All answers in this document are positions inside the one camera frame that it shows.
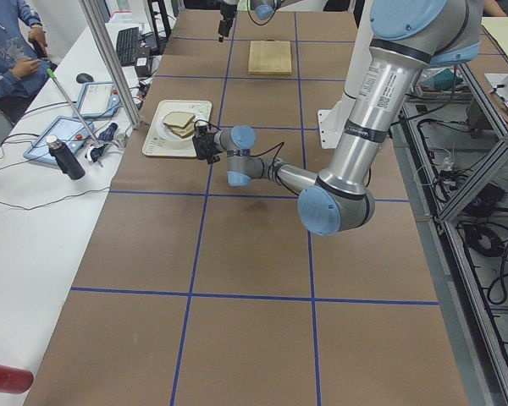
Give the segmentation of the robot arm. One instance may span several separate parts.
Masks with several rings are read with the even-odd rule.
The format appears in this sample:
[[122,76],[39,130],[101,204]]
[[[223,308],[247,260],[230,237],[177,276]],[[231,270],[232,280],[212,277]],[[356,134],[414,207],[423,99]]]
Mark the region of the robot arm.
[[480,46],[481,1],[376,1],[369,23],[372,57],[328,167],[318,173],[277,158],[251,155],[249,126],[218,129],[196,124],[196,156],[209,163],[227,156],[228,183],[267,178],[298,194],[297,210],[311,233],[334,235],[366,224],[375,210],[364,180],[401,109],[413,80],[427,68],[473,60]]
[[[229,37],[238,11],[240,1],[219,1],[221,20],[218,24],[218,41],[223,42]],[[246,12],[256,25],[264,26],[280,8],[291,8],[298,3],[300,10],[323,9],[326,1],[246,1]]]

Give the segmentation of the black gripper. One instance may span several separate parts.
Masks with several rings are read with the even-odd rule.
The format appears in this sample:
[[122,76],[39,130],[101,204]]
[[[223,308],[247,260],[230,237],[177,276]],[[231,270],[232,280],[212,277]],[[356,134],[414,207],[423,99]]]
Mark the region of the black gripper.
[[233,18],[222,19],[219,22],[219,26],[218,26],[218,35],[219,35],[218,41],[219,42],[224,41],[223,36],[229,36],[229,33],[230,33],[231,28],[233,26],[233,22],[234,22]]
[[216,160],[215,133],[196,133],[192,139],[198,160]]

